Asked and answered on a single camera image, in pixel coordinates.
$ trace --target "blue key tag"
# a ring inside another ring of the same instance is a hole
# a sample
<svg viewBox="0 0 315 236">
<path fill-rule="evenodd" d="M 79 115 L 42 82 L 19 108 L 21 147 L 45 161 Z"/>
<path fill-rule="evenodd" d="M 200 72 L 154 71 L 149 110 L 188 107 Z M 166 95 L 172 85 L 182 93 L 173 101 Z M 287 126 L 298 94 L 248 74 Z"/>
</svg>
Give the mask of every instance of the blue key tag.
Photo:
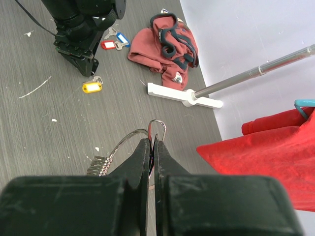
<svg viewBox="0 0 315 236">
<path fill-rule="evenodd" d="M 127 48 L 130 47 L 130 42 L 129 40 L 122 34 L 122 33 L 118 33 L 116 35 L 116 37 L 118 38 L 119 41 L 121 41 L 122 43 L 128 43 L 128 45 L 126 45 Z"/>
</svg>

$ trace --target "red cloth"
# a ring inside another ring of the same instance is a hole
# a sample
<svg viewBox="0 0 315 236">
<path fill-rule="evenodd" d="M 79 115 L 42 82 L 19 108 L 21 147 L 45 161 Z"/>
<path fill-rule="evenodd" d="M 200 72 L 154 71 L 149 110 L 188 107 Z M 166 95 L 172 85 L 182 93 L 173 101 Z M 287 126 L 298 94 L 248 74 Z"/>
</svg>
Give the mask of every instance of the red cloth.
<svg viewBox="0 0 315 236">
<path fill-rule="evenodd" d="M 150 67 L 153 72 L 162 74 L 162 85 L 177 90 L 184 90 L 188 82 L 188 68 L 183 70 L 178 64 L 174 63 L 175 58 L 184 60 L 184 54 L 193 56 L 189 48 L 179 43 L 170 32 L 166 34 L 166 40 L 172 43 L 176 48 L 176 54 L 172 58 L 165 58 L 161 54 L 162 45 L 159 40 L 159 29 L 167 29 L 173 27 L 175 19 L 172 16 L 157 18 L 153 22 L 152 28 L 142 29 L 133 39 L 128 59 L 142 65 Z M 197 52 L 197 45 L 192 36 L 191 31 L 185 26 L 184 23 L 179 22 L 178 27 L 175 29 L 178 35 L 186 36 L 191 40 L 194 49 Z M 177 72 L 182 76 L 182 82 L 177 83 L 173 80 L 177 77 Z"/>
<path fill-rule="evenodd" d="M 303 122 L 296 112 L 247 123 L 245 133 L 248 126 L 265 130 L 199 146 L 197 152 L 220 174 L 274 177 L 285 186 L 296 209 L 315 211 L 315 112 L 301 126 L 296 125 Z"/>
</svg>

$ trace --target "folded red cloth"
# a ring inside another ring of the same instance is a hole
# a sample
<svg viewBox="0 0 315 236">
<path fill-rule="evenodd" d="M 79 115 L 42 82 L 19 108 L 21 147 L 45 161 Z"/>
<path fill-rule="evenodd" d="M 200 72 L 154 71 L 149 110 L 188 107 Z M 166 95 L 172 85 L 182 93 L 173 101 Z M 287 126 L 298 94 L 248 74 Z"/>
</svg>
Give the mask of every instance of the folded red cloth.
<svg viewBox="0 0 315 236">
<path fill-rule="evenodd" d="M 296 118 L 296 110 L 285 114 L 259 120 L 260 127 L 265 119 L 265 128 L 271 130 L 199 146 L 197 152 L 220 174 L 274 177 L 285 186 L 296 209 L 315 211 L 315 112 L 301 126 L 283 127 L 303 122 L 287 120 Z"/>
<path fill-rule="evenodd" d="M 128 59 L 163 73 L 163 86 L 184 90 L 188 67 L 198 66 L 198 49 L 192 33 L 174 14 L 154 16 L 151 24 L 151 28 L 142 29 L 133 39 Z"/>
<path fill-rule="evenodd" d="M 304 107 L 304 112 L 309 116 L 314 110 L 314 107 Z M 277 129 L 287 126 L 300 126 L 305 122 L 305 118 L 299 113 L 297 109 L 275 114 L 269 117 L 262 117 L 254 121 L 242 125 L 243 135 Z"/>
</svg>

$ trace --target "red key tag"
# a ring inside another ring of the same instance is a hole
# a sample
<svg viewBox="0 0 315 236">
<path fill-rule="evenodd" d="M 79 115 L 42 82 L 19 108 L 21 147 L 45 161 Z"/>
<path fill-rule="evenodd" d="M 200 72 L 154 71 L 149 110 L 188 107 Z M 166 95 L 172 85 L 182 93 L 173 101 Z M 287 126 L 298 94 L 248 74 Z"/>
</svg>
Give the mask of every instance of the red key tag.
<svg viewBox="0 0 315 236">
<path fill-rule="evenodd" d="M 105 50 L 115 49 L 115 42 L 114 41 L 103 41 L 100 43 L 101 47 Z"/>
</svg>

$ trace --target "key tag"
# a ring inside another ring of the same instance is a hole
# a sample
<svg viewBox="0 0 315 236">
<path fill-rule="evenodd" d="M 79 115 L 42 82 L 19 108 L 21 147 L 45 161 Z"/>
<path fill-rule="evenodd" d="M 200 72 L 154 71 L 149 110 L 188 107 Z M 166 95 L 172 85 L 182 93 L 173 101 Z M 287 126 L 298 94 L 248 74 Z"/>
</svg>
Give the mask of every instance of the key tag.
<svg viewBox="0 0 315 236">
<path fill-rule="evenodd" d="M 99 92 L 102 90 L 103 80 L 100 76 L 94 76 L 91 81 L 84 82 L 82 90 L 85 93 Z"/>
<path fill-rule="evenodd" d="M 113 40 L 111 41 L 103 41 L 100 43 L 102 49 L 104 50 L 111 50 L 111 49 L 115 49 L 115 42 Z"/>
<path fill-rule="evenodd" d="M 129 42 L 129 40 L 128 40 L 122 33 L 118 33 L 118 34 L 116 35 L 116 37 L 118 38 L 118 40 L 119 40 L 121 43 L 123 43 L 123 44 L 128 43 L 128 44 L 126 45 L 127 48 L 130 47 L 130 42 Z"/>
</svg>

